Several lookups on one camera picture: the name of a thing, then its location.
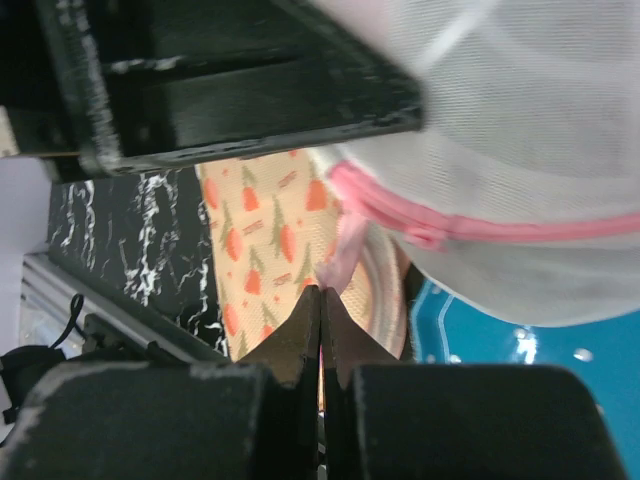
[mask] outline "marble countertop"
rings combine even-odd
[[[128,297],[228,354],[193,168],[55,185],[48,239],[51,260],[103,296]]]

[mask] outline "mesh bag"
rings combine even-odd
[[[427,112],[422,132],[316,149],[339,196],[389,194],[384,208],[350,200],[423,273],[502,320],[640,306],[640,2],[315,3],[417,78]],[[345,162],[351,184],[333,177]],[[394,202],[416,213],[371,213]],[[416,222],[436,248],[407,241]]]

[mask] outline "pink zipper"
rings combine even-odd
[[[345,210],[358,212],[383,227],[400,231],[410,243],[439,250],[447,239],[476,242],[535,243],[581,240],[640,231],[640,213],[588,222],[501,224],[443,215],[406,200],[380,186],[372,177],[343,161],[330,172]]]

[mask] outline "white mesh fabric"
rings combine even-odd
[[[335,158],[445,214],[545,224],[640,212],[640,1],[316,3],[425,92],[423,132],[349,142]],[[567,325],[640,306],[634,235],[407,251],[512,322]]]

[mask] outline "beige fabric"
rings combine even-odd
[[[284,322],[302,289],[315,283],[314,266],[335,248],[340,204],[318,179],[304,150],[198,168],[220,308],[231,358],[237,360]],[[395,279],[395,256],[388,261]],[[400,282],[387,278],[385,284],[394,288],[387,288],[385,301],[400,302]],[[369,330],[371,284],[362,265],[342,301]],[[385,339],[377,340],[385,345]]]

